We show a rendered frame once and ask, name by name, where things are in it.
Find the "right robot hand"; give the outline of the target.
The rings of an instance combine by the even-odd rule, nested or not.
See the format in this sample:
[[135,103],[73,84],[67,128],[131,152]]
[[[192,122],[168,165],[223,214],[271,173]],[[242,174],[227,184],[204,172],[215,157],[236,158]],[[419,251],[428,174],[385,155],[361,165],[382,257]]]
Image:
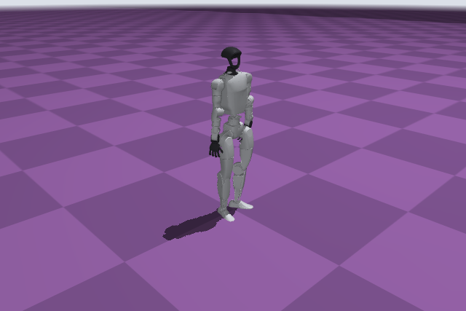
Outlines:
[[[209,151],[209,155],[211,155],[211,151],[212,151],[212,156],[214,157],[214,152],[215,152],[215,157],[220,157],[219,155],[219,149],[221,151],[221,153],[223,153],[222,149],[220,148],[220,145],[219,145],[219,135],[218,135],[218,140],[217,141],[212,141],[211,139],[211,142],[212,144],[210,145],[210,151]],[[216,155],[216,152],[217,152],[217,155]]]

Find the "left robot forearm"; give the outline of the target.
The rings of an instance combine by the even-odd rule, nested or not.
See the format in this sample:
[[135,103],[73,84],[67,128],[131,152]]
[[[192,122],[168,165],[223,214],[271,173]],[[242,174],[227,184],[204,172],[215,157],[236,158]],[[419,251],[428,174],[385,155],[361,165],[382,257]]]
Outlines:
[[250,121],[253,121],[253,103],[245,107],[245,125],[249,126]]

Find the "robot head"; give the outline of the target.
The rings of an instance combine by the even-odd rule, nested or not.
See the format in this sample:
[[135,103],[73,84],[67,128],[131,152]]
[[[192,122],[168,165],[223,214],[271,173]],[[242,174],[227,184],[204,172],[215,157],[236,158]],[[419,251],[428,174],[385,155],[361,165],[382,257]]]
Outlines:
[[[231,74],[228,74],[228,75],[238,75],[238,72],[236,72],[236,69],[239,68],[240,66],[240,56],[241,56],[242,52],[237,49],[236,47],[227,47],[225,48],[222,53],[221,53],[221,57],[223,58],[227,58],[228,61],[229,61],[229,64],[230,66],[227,66],[227,70],[225,72],[225,74],[227,74],[228,71],[231,71],[232,73]],[[234,58],[237,58],[237,65],[233,66],[232,64],[232,59]]]

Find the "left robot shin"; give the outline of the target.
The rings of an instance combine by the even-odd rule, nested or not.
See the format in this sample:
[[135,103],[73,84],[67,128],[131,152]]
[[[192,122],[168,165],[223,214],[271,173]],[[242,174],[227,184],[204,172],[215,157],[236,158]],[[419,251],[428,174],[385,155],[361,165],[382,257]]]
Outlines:
[[247,168],[241,175],[236,175],[236,174],[233,175],[234,203],[237,203],[237,204],[240,203],[240,197],[241,197],[242,190],[245,184],[246,170]]

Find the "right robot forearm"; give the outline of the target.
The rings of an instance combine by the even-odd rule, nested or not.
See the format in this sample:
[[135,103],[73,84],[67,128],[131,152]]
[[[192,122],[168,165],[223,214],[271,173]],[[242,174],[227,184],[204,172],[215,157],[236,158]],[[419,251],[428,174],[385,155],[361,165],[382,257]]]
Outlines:
[[221,118],[217,117],[218,111],[216,108],[213,108],[212,114],[211,114],[211,121],[212,121],[212,129],[211,129],[211,139],[212,141],[217,141],[218,140],[218,135],[220,133],[220,123],[221,123]]

